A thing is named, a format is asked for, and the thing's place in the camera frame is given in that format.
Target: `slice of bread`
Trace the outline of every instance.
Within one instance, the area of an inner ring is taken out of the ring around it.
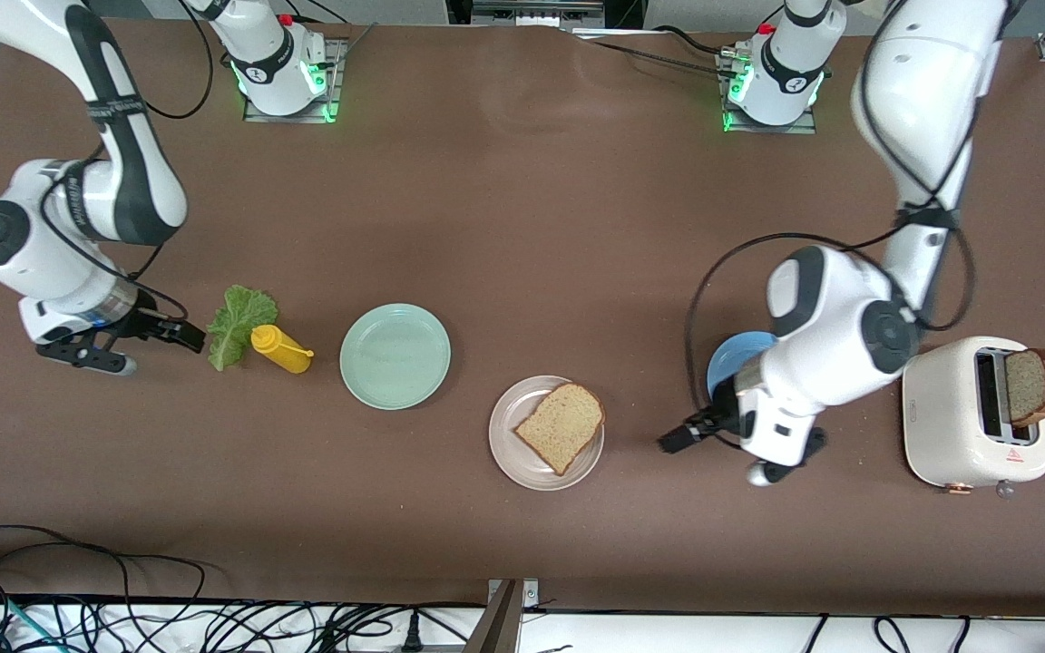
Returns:
[[[1007,406],[1015,427],[1045,419],[1045,350],[1007,355]]]
[[[591,390],[563,383],[544,396],[514,433],[562,476],[591,443],[602,421],[602,404]]]

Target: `yellow squeeze bottle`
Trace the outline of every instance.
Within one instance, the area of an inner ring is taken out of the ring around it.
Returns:
[[[261,324],[252,330],[252,348],[295,375],[306,371],[312,363],[311,351],[299,346],[273,324]]]

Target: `brown table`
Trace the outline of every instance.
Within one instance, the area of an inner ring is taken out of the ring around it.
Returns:
[[[190,24],[114,26],[146,98],[195,99]],[[625,43],[704,63],[671,37]],[[190,212],[144,279],[200,324],[225,286],[265,288],[314,367],[250,355],[220,375],[125,343],[129,379],[62,368],[33,354],[0,285],[0,521],[214,562],[208,596],[477,601],[485,579],[525,575],[564,608],[1045,613],[1045,476],[1012,502],[932,491],[905,466],[897,388],[827,412],[829,448],[767,491],[715,443],[656,451],[691,413],[684,306],[715,257],[771,231],[888,226],[895,189],[847,109],[864,46],[834,54],[813,137],[722,133],[704,75],[553,29],[377,26],[332,125],[241,123],[218,70],[199,115],[155,120]],[[0,191],[20,162],[94,143],[70,83],[0,52]],[[1045,347],[1045,64],[1027,42],[1003,48],[963,210],[978,301],[931,342]],[[767,327],[764,282],[796,247],[720,274],[702,350]],[[959,281],[947,274],[946,308]],[[395,301],[438,314],[454,359],[426,403],[381,413],[349,395],[336,351]],[[568,491],[515,486],[486,445],[494,401],[530,375],[606,404],[602,460]],[[119,591],[103,562],[39,562],[8,588]],[[134,591],[189,589],[148,575]]]

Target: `robotic arm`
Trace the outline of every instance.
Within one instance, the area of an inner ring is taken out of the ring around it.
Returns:
[[[728,99],[759,123],[793,123],[813,103],[825,64],[844,31],[841,0],[785,1],[775,31],[759,31],[746,43],[751,64]]]
[[[240,92],[261,112],[292,115],[324,94],[322,34],[287,17],[281,24],[266,0],[187,1],[211,21],[232,57]]]
[[[855,120],[899,189],[900,231],[882,267],[808,247],[768,278],[780,342],[722,381],[713,404],[660,438],[675,453],[719,430],[779,483],[825,443],[827,406],[895,381],[918,352],[922,320],[970,167],[970,126],[998,59],[1007,0],[897,0],[854,86]]]
[[[187,212],[111,30],[78,0],[9,0],[0,1],[0,41],[71,79],[111,156],[26,162],[0,196],[0,282],[24,295],[18,309],[38,352],[113,375],[134,372],[134,360],[109,351],[116,339],[199,352],[203,331],[158,312],[96,244],[158,247]],[[95,347],[100,333],[108,343]]]

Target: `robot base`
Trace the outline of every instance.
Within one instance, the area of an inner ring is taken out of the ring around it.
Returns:
[[[289,122],[299,124],[325,124],[336,122],[338,107],[341,106],[341,83],[345,78],[345,53],[349,42],[344,38],[325,40],[325,69],[310,71],[311,84],[325,90],[308,102],[308,107],[295,114],[274,116],[261,112],[245,95],[245,122]]]
[[[805,109],[799,119],[791,124],[776,125],[762,124],[750,119],[744,109],[729,99],[733,88],[738,84],[743,84],[742,79],[746,70],[746,62],[751,59],[751,45],[747,41],[739,41],[735,48],[723,48],[720,54],[715,55],[717,68],[722,71],[729,71],[738,77],[720,77],[720,99],[721,117],[725,132],[754,132],[759,134],[816,134],[816,119],[813,116],[813,107]]]

